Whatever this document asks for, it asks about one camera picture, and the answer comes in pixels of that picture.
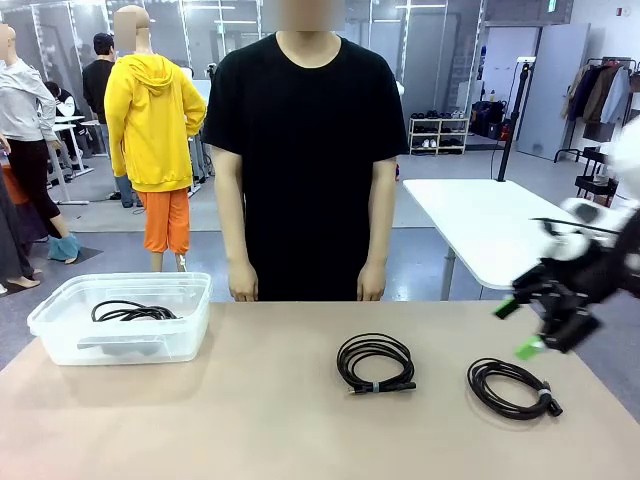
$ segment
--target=white shelf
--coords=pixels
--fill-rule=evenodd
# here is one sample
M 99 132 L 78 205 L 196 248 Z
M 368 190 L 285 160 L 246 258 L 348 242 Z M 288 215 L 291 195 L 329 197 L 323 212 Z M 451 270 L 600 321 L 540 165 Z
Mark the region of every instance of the white shelf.
M 438 127 L 438 133 L 434 133 L 434 132 L 425 132 L 425 133 L 414 133 L 414 124 L 415 122 L 424 122 L 424 123 L 437 123 L 440 125 L 440 127 Z M 463 123 L 465 124 L 464 126 L 464 131 L 462 132 L 440 132 L 440 130 L 442 130 L 442 125 L 444 122 L 457 122 L 457 123 Z M 467 146 L 467 135 L 469 134 L 469 132 L 467 131 L 467 127 L 466 125 L 468 125 L 469 123 L 469 119 L 468 118 L 412 118 L 410 119 L 409 122 L 409 154 L 413 153 L 413 152 L 434 152 L 436 155 L 438 154 L 439 150 L 461 150 L 462 153 L 465 152 L 466 150 L 466 146 Z M 438 142 L 438 146 L 436 147 L 412 147 L 411 145 L 413 145 L 413 139 L 414 137 L 431 137 L 431 138 L 435 138 L 436 141 Z M 440 139 L 441 137 L 463 137 L 460 138 L 462 145 L 452 145 L 452 146 L 440 146 Z

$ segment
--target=beige table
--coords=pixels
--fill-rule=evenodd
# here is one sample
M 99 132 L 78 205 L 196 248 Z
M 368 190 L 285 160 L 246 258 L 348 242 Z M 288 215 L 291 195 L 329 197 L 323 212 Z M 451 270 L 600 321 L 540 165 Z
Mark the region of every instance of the beige table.
M 537 325 L 495 305 L 215 305 L 200 355 L 172 365 L 56 367 L 35 341 L 0 372 L 0 479 L 640 478 L 640 426 L 575 355 L 526 364 L 557 419 L 508 421 L 469 394 L 469 364 L 513 360 Z M 410 347 L 417 390 L 345 394 L 335 355 L 364 331 Z

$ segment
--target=orange shorts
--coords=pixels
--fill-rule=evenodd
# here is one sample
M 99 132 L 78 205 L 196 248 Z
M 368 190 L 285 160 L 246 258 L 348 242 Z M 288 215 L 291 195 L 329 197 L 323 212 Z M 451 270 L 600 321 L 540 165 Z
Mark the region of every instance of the orange shorts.
M 137 192 L 147 211 L 144 248 L 161 253 L 167 247 L 184 255 L 189 250 L 189 197 L 187 189 L 172 192 Z

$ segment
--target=door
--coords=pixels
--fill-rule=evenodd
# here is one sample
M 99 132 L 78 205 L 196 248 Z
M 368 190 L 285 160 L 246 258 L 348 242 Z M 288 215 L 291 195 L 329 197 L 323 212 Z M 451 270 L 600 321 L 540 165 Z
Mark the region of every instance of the door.
M 585 62 L 589 24 L 553 25 L 542 29 L 529 96 L 516 150 L 553 160 L 565 148 L 564 101 Z

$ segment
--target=clear plastic container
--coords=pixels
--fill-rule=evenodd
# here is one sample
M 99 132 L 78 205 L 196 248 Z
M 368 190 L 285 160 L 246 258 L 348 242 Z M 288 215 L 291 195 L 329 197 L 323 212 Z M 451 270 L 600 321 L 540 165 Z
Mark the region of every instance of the clear plastic container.
M 61 285 L 28 317 L 58 365 L 187 362 L 198 353 L 209 321 L 211 277 L 206 273 L 83 275 Z M 106 300 L 128 300 L 171 310 L 176 320 L 93 322 Z M 98 315 L 123 305 L 101 307 Z

